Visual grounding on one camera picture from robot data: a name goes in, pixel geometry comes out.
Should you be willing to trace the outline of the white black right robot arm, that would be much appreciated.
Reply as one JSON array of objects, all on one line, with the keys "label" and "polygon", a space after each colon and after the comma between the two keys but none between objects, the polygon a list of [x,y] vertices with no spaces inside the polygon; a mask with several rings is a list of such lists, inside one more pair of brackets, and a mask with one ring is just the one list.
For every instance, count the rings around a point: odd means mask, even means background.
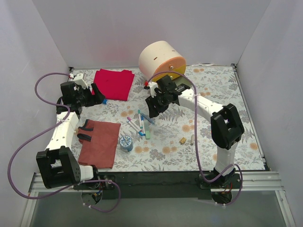
[{"label": "white black right robot arm", "polygon": [[204,182],[227,187],[235,173],[235,151],[244,133],[244,126],[235,105],[221,105],[198,95],[194,86],[176,85],[169,75],[146,85],[150,96],[146,98],[149,117],[157,117],[170,104],[194,111],[194,137],[197,138],[197,117],[200,115],[211,125],[211,137],[217,146],[217,161],[209,175],[201,174]]}]

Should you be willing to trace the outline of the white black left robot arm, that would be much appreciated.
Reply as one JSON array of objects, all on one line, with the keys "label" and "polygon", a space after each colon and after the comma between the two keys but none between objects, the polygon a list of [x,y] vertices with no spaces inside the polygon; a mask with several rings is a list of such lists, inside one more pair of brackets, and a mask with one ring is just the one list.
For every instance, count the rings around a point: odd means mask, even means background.
[{"label": "white black left robot arm", "polygon": [[83,107],[99,105],[105,96],[96,84],[82,86],[74,81],[61,85],[62,96],[56,102],[57,126],[44,151],[36,155],[43,183],[47,189],[84,183],[90,189],[100,186],[95,165],[80,165],[71,151],[71,143]]}]

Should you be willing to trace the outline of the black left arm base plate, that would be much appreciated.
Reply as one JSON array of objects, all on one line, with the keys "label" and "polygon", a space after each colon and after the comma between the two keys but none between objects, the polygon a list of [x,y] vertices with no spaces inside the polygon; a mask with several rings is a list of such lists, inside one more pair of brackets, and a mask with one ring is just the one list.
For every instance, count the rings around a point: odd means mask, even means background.
[{"label": "black left arm base plate", "polygon": [[74,190],[113,190],[115,175],[98,175],[91,180],[86,180],[73,187]]}]

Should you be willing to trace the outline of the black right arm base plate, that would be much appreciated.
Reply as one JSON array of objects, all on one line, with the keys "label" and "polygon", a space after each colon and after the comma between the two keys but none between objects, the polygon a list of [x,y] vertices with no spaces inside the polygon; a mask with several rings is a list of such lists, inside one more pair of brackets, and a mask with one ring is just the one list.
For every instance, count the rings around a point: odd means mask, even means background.
[{"label": "black right arm base plate", "polygon": [[201,174],[198,175],[198,182],[202,189],[225,189],[225,188],[236,188],[239,189],[241,185],[241,178],[239,174],[234,174],[232,176],[221,176],[214,182],[206,182]]}]

